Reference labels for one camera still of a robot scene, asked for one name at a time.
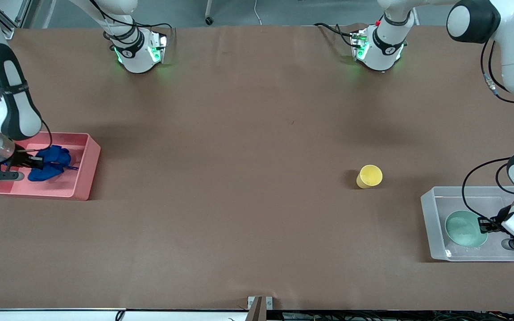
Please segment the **blue glove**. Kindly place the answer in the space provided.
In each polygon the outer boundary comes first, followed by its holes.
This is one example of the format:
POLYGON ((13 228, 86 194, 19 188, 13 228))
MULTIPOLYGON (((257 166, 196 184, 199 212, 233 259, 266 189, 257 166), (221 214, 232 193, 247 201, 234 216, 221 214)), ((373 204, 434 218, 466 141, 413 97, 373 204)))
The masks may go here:
POLYGON ((79 167, 71 166, 71 155, 67 148, 59 145, 52 145, 45 148, 34 156, 41 161, 41 167, 33 167, 27 176, 29 181, 48 181, 62 175, 65 170, 78 171, 79 167))

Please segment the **mint green bowl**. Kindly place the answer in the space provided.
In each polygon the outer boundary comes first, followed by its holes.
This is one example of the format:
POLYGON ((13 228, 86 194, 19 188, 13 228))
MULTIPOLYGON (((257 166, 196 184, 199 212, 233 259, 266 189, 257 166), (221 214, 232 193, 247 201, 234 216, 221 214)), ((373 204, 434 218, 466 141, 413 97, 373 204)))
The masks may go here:
POLYGON ((480 230, 479 217, 466 210, 455 211, 448 215, 444 228, 449 239, 463 247, 479 247, 488 240, 488 235, 480 230))

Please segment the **yellow cup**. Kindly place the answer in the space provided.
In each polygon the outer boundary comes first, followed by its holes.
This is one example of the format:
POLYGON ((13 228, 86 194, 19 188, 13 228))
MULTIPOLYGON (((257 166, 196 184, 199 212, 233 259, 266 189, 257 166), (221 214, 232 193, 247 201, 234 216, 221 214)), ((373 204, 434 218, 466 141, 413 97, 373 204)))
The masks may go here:
POLYGON ((383 173, 375 165, 363 166, 356 178, 356 184, 361 189, 369 189, 379 185, 383 180, 383 173))

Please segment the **clear plastic box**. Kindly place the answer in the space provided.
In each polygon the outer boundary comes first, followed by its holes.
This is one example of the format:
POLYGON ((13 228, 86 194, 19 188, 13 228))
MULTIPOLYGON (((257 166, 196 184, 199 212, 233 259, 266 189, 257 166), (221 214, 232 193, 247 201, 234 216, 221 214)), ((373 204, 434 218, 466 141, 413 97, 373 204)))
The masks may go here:
MULTIPOLYGON (((480 214, 493 217, 514 201, 514 195, 496 186, 471 186, 465 189, 467 203, 480 214)), ((421 197, 431 257, 451 262, 514 262, 514 251, 504 249, 502 241, 509 236, 488 234, 478 247, 464 247, 451 240, 445 231, 445 220, 451 213, 467 210, 459 186, 436 186, 421 197)))

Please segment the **pink plastic bin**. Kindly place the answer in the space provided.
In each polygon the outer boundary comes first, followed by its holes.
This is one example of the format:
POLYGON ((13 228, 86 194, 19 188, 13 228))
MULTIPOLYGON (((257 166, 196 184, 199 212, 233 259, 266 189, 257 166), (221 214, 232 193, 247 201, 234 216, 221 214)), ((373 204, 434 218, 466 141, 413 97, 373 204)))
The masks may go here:
POLYGON ((17 198, 39 198, 86 201, 90 195, 101 148, 87 133, 52 132, 53 144, 69 150, 70 165, 78 170, 46 181, 0 181, 0 195, 17 198))

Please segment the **paper table cover sheet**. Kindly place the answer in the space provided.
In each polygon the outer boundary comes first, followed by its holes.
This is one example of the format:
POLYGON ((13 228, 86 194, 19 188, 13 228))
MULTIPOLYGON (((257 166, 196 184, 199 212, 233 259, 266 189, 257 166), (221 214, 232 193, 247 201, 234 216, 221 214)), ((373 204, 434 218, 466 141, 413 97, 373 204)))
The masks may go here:
POLYGON ((481 45, 417 26, 378 73, 318 27, 202 27, 144 74, 98 29, 10 46, 51 130, 101 155, 89 201, 0 196, 0 308, 514 310, 514 263, 432 260, 420 203, 514 154, 481 45))

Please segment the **aluminium frame profile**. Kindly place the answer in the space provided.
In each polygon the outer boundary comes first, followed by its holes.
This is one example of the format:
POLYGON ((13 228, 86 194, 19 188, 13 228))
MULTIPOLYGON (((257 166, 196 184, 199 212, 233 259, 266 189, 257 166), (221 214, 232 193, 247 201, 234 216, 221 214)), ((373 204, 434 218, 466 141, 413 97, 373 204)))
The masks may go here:
POLYGON ((17 28, 26 24, 33 0, 0 0, 0 26, 5 39, 10 40, 17 28))

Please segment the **white table edge rail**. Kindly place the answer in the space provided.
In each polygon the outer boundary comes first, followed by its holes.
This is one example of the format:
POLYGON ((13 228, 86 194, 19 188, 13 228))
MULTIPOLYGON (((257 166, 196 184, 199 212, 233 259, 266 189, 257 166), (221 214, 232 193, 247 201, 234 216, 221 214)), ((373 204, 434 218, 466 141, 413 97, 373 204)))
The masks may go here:
POLYGON ((0 321, 245 321, 247 315, 244 309, 0 309, 0 321))

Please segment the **metal table edge bracket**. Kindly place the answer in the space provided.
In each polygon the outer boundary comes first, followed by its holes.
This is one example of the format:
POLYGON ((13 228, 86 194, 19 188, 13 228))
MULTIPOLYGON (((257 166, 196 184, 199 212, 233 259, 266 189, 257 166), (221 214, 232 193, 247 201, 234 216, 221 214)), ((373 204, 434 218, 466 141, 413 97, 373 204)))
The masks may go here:
POLYGON ((245 321, 267 321, 267 312, 273 311, 272 296, 249 296, 247 299, 248 313, 245 321))

